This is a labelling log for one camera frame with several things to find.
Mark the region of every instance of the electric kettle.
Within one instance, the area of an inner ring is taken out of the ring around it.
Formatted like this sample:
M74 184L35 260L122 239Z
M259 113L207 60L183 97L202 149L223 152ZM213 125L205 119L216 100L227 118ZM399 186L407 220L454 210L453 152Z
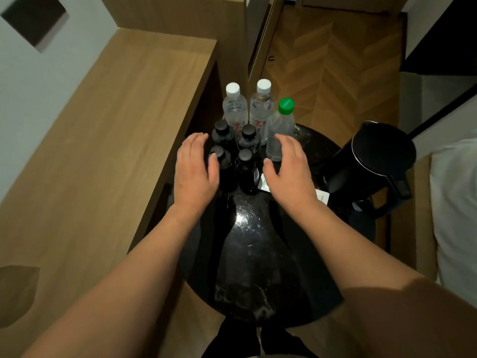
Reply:
M323 162L316 180L335 206L352 206L371 219L387 215L411 199L406 171L416 161L414 142L394 126L364 122L354 137ZM376 208L370 197L388 188L386 203Z

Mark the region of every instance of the herringbone wood floor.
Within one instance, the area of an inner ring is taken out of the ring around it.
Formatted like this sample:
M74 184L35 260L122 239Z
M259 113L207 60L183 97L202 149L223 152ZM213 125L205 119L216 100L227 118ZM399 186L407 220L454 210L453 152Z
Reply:
M267 61L262 77L277 98L295 100L297 123L342 146L362 121L397 124L401 29L390 17L285 6L269 51L275 61ZM383 234L378 221L377 239ZM178 275L151 339L155 349L143 356L199 358L223 319ZM346 305L289 331L321 358L371 356Z

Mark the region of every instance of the person's left hand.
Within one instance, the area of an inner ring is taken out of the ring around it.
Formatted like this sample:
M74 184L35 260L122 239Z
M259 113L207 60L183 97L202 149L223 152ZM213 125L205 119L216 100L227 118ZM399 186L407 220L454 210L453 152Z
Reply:
M207 133L191 134L177 151L176 175L174 177L174 204L181 210L199 218L212 200L218 188L219 165L213 153L204 163L204 143Z

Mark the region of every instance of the white card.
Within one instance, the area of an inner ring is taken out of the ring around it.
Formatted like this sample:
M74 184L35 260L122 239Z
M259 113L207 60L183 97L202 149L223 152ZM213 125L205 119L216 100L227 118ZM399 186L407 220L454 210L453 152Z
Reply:
M259 180L259 189L265 192L270 192L270 188L267 185L267 181L265 180L265 175L262 174ZM328 204L328 198L330 198L330 194L325 191L321 191L316 189L316 197L323 202L325 205Z

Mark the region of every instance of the glossy black tabletop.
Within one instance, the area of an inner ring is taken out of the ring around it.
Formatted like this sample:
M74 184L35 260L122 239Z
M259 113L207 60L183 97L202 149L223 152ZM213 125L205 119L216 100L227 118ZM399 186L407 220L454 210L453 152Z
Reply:
M304 126L297 125L295 138L310 165L339 150ZM352 209L331 209L374 240L373 220ZM343 301L312 242L267 192L219 191L190 234L179 267L211 307L257 325L307 324Z

